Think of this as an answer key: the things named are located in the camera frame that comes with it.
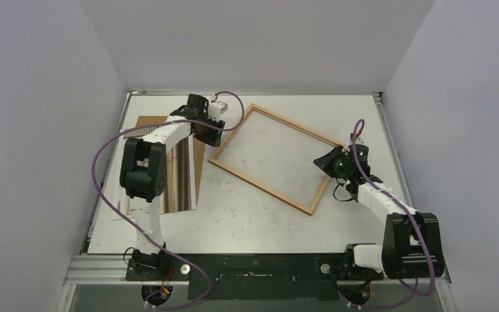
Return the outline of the wooden picture frame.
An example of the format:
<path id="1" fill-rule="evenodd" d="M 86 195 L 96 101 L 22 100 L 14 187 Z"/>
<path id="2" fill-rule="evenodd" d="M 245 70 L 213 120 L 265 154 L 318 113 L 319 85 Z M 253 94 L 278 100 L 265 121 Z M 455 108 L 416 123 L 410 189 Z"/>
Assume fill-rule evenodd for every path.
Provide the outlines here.
<path id="1" fill-rule="evenodd" d="M 342 143 L 339 141 L 336 141 L 332 138 L 329 138 L 328 136 L 325 136 L 318 131 L 315 131 L 307 126 L 304 126 L 298 122 L 295 122 L 293 120 L 290 120 L 276 112 L 273 112 L 271 110 L 268 110 L 264 107 L 258 106 L 256 104 L 251 104 L 246 112 L 245 117 L 242 119 L 242 123 L 246 123 L 247 120 L 249 120 L 250 116 L 253 114 L 260 114 L 262 116 L 265 116 L 275 122 L 278 122 L 284 126 L 287 126 L 299 133 L 303 133 L 304 135 L 307 135 L 308 137 L 311 137 L 321 143 L 327 144 L 328 146 L 338 146 L 341 145 Z M 244 182 L 258 188 L 259 190 L 277 198 L 278 200 L 290 205 L 291 207 L 311 216 L 314 213 L 314 210 L 318 206 L 318 203 L 320 201 L 320 198 L 322 197 L 322 194 L 324 193 L 327 184 L 329 183 L 329 178 L 326 175 L 322 176 L 322 180 L 320 182 L 320 185 L 316 187 L 316 190 L 313 192 L 313 197 L 312 200 L 309 204 L 304 204 L 302 201 L 295 200 L 294 198 L 291 198 L 284 192 L 281 192 L 279 190 L 275 190 L 273 187 L 270 185 L 267 185 L 266 183 L 258 181 L 258 179 L 254 177 L 250 177 L 250 175 L 245 174 L 241 170 L 237 170 L 233 166 L 227 165 L 224 162 L 220 160 L 221 155 L 225 152 L 225 150 L 228 148 L 229 144 L 231 141 L 236 137 L 236 135 L 239 133 L 239 131 L 242 128 L 239 127 L 238 129 L 235 129 L 231 134 L 227 136 L 227 138 L 224 140 L 224 143 L 210 156 L 209 162 L 218 168 L 226 171 L 227 173 L 243 180 Z"/>

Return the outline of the clear acrylic sheet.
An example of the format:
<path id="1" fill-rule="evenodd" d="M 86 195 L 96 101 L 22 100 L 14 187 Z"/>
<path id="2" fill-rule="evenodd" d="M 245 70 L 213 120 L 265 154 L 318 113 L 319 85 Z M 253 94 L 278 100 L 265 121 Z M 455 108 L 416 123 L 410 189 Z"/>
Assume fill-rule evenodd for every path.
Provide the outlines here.
<path id="1" fill-rule="evenodd" d="M 256 113 L 240 127 L 242 129 L 220 160 L 295 200 L 309 204 L 325 175 L 313 160 L 334 146 Z"/>

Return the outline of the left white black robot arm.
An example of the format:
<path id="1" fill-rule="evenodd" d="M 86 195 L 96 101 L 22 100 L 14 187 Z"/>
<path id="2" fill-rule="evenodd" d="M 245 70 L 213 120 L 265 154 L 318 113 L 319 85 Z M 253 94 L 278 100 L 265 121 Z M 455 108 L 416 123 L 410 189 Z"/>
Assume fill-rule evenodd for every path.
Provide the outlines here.
<path id="1" fill-rule="evenodd" d="M 130 265 L 152 280 L 163 278 L 170 261 L 163 250 L 160 228 L 160 197 L 167 185 L 167 154 L 182 140 L 194 137 L 209 146 L 221 142 L 227 104 L 216 97 L 189 94 L 187 103 L 175 109 L 150 134 L 129 138 L 123 149 L 119 182 L 133 201 L 136 246 Z"/>

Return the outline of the photo print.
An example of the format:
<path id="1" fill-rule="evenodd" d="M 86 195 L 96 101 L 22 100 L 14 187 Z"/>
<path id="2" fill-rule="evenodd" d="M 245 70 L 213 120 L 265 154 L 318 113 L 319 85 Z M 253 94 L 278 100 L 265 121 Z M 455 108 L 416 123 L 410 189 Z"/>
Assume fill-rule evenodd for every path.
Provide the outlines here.
<path id="1" fill-rule="evenodd" d="M 142 138 L 131 133 L 121 136 L 118 140 L 119 150 L 116 151 L 120 164 L 116 170 L 118 182 L 112 192 L 112 203 L 123 214 L 129 218 L 134 218 L 136 211 L 136 202 L 126 195 L 125 190 L 120 187 L 119 175 L 121 160 L 125 142 L 128 138 Z M 196 209 L 197 204 L 193 203 L 196 199 L 196 178 L 195 178 L 195 157 L 193 137 L 189 136 L 177 143 L 166 156 L 166 186 L 164 192 L 159 197 L 159 212 L 161 215 L 170 213 L 179 213 Z"/>

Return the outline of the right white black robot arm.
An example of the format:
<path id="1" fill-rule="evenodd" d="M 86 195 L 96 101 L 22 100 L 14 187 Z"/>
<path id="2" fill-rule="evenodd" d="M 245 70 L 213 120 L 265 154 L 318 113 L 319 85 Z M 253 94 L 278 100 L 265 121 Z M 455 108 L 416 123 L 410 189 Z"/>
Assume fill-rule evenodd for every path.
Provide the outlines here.
<path id="1" fill-rule="evenodd" d="M 330 178 L 339 180 L 352 200 L 372 211 L 385 226 L 381 244 L 350 244 L 341 261 L 345 276 L 356 279 L 367 269 L 392 280 L 438 278 L 444 273 L 438 218 L 420 213 L 391 193 L 370 173 L 367 146 L 336 146 L 313 161 Z"/>

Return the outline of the brown backing board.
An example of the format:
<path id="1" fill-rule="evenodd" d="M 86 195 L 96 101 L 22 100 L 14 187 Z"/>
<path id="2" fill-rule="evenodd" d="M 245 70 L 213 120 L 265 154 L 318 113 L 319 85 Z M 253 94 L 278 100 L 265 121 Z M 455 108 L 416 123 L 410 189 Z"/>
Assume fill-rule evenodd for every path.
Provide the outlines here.
<path id="1" fill-rule="evenodd" d="M 139 116 L 136 122 L 136 126 L 158 124 L 165 122 L 167 116 Z M 197 139 L 192 139 L 192 149 L 193 149 L 193 163 L 194 163 L 194 182 L 195 182 L 195 192 L 196 192 L 196 202 L 199 199 L 199 187 L 201 183 L 201 175 L 204 162 L 204 151 L 205 144 L 198 141 Z"/>

